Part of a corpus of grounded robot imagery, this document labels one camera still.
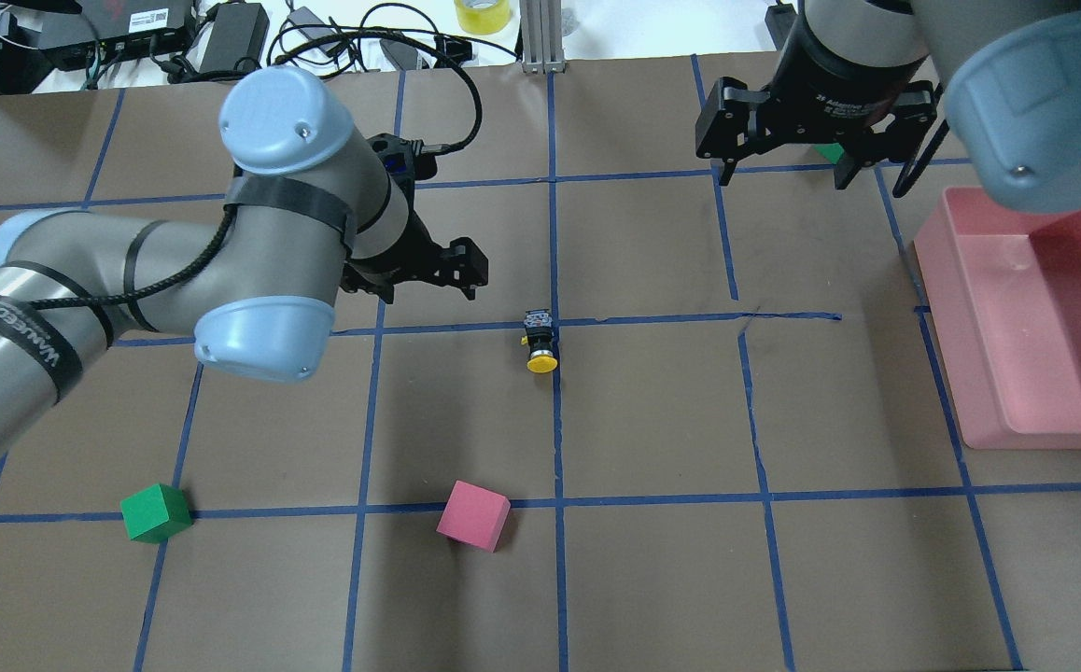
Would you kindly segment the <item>yellow push button switch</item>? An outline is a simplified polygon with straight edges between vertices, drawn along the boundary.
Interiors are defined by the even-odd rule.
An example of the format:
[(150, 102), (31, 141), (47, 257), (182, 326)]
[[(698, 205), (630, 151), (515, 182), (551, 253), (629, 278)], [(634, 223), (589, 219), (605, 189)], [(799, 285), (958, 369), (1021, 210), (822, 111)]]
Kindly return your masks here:
[(525, 366), (535, 374), (553, 373), (559, 366), (556, 353), (556, 330), (552, 311), (529, 310), (523, 318), (525, 336), (522, 345), (528, 348)]

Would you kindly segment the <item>green cube far corner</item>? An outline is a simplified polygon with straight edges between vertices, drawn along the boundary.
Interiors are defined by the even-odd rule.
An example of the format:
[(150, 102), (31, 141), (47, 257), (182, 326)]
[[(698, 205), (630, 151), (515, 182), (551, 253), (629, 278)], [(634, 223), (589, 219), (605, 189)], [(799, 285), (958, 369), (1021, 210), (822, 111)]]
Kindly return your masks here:
[(845, 154), (845, 150), (842, 145), (838, 142), (828, 142), (828, 144), (815, 144), (812, 146), (815, 153), (830, 162), (831, 164), (838, 164), (840, 159)]

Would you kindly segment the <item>pink cube front left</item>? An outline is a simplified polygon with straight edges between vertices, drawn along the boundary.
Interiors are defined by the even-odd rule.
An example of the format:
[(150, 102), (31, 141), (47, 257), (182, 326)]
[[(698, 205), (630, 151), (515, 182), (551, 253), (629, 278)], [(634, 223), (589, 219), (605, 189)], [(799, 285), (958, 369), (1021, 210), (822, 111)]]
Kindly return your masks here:
[(456, 543), (493, 553), (511, 507), (505, 495), (458, 480), (448, 495), (435, 530)]

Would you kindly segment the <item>yellow tape roll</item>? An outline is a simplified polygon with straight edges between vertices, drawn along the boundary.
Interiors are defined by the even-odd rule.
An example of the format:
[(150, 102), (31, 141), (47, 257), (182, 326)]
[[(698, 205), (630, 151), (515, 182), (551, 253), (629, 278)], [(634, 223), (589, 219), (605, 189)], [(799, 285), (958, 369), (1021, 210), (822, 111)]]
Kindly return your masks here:
[(513, 17), (510, 1), (456, 0), (456, 21), (464, 33), (492, 35), (505, 29)]

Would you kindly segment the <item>pink plastic bin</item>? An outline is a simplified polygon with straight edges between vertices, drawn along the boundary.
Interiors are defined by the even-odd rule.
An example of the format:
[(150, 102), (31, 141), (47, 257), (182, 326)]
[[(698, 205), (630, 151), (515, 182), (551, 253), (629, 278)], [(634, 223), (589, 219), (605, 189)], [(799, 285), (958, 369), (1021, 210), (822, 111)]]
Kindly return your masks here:
[(915, 247), (967, 446), (1081, 451), (1081, 210), (953, 187)]

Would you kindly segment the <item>black power brick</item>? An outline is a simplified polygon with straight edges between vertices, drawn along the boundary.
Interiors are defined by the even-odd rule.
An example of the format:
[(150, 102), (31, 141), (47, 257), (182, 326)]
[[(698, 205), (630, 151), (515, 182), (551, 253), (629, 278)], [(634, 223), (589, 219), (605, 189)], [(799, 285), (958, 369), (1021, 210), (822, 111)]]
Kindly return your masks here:
[(261, 3), (230, 1), (206, 12), (209, 35), (198, 73), (249, 73), (261, 67), (269, 17)]

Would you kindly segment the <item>green cube centre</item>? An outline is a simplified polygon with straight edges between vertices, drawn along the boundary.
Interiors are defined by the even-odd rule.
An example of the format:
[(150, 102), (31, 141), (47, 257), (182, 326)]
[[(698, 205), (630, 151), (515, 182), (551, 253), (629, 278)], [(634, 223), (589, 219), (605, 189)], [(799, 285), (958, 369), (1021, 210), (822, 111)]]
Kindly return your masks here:
[(155, 483), (119, 502), (126, 537), (136, 543), (160, 545), (193, 525), (186, 494)]

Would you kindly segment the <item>aluminium frame post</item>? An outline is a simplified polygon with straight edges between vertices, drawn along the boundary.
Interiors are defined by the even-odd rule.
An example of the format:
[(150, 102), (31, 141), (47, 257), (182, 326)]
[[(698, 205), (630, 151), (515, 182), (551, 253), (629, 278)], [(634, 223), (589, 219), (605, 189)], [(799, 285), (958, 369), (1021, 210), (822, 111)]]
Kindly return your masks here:
[(519, 1), (524, 73), (561, 73), (568, 61), (563, 48), (561, 1)]

